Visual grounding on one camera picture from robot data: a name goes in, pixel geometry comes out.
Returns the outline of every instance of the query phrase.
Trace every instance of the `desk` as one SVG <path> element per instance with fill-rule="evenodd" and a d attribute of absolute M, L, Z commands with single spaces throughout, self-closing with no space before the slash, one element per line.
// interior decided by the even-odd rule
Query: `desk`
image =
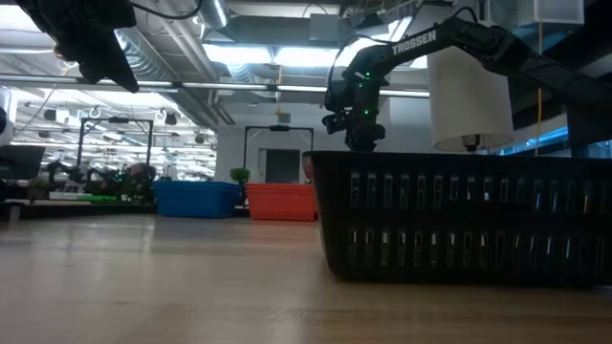
<path fill-rule="evenodd" d="M 0 296 L 3 344 L 612 340 L 609 291 L 342 283 L 307 223 L 22 221 Z"/>

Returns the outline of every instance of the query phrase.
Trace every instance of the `doorway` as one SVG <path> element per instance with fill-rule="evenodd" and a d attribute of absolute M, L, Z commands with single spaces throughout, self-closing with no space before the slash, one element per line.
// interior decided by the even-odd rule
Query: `doorway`
<path fill-rule="evenodd" d="M 266 183 L 299 183 L 300 151 L 266 150 Z"/>

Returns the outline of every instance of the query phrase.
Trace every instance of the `black robotic arm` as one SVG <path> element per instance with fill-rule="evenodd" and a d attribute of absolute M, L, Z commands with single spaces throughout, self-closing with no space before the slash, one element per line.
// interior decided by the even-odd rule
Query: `black robotic arm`
<path fill-rule="evenodd" d="M 380 89 L 386 86 L 384 77 L 402 63 L 449 47 L 472 55 L 490 72 L 541 87 L 612 133 L 610 87 L 533 52 L 503 28 L 456 16 L 396 43 L 362 49 L 342 73 L 343 80 L 331 81 L 330 75 L 325 107 L 334 114 L 323 119 L 328 133 L 346 130 L 345 142 L 351 150 L 373 151 L 376 140 L 385 136 L 384 128 L 376 122 Z"/>

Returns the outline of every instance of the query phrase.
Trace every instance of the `black plastic basket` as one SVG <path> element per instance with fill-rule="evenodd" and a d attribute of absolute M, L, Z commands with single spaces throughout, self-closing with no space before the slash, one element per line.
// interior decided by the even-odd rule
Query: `black plastic basket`
<path fill-rule="evenodd" d="M 612 161 L 349 152 L 304 159 L 338 276 L 612 284 Z"/>

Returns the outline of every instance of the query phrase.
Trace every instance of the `white cylinder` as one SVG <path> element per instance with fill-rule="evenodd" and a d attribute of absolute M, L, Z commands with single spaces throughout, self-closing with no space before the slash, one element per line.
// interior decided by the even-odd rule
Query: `white cylinder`
<path fill-rule="evenodd" d="M 464 138 L 479 135 L 479 149 L 513 141 L 508 79 L 485 70 L 458 48 L 427 57 L 433 146 L 466 151 Z"/>

